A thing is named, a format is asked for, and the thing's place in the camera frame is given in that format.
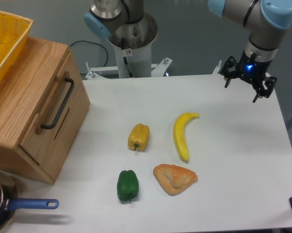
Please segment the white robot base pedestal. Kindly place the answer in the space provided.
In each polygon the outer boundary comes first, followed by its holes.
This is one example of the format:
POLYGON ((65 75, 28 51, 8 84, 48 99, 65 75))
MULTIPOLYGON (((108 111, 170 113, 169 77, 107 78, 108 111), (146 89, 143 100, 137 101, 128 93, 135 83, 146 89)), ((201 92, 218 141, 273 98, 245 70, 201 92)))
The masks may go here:
POLYGON ((121 23, 118 18, 103 21, 87 12, 84 21, 96 36, 107 39, 114 48, 120 79, 162 77, 172 63, 167 57, 157 65, 152 63, 152 45, 158 26, 148 13, 137 22, 121 23))

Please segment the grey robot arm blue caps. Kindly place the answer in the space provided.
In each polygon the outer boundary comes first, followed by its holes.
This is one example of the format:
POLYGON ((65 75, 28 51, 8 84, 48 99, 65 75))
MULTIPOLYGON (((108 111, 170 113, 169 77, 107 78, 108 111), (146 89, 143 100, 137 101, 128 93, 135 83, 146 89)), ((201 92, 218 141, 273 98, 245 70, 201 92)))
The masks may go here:
MULTIPOLYGON (((256 98, 268 98, 277 79, 266 72, 292 25, 292 0, 210 0, 207 5, 212 13, 250 31, 241 58, 229 57, 220 74, 227 83, 237 78, 249 83, 256 98)), ((158 32, 141 0, 95 0, 84 21, 96 36, 121 50, 148 46, 158 32)))

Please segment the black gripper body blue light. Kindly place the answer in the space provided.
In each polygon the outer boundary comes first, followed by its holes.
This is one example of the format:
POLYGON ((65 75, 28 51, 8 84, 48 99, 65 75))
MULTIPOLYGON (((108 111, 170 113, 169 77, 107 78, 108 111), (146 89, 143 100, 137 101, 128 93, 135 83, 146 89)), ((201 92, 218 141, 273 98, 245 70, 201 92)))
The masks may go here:
POLYGON ((248 57, 245 51, 243 51, 241 58, 238 62, 238 71, 240 79, 252 85, 254 78, 266 76, 267 68, 272 60, 268 62, 258 62, 255 59, 248 57))

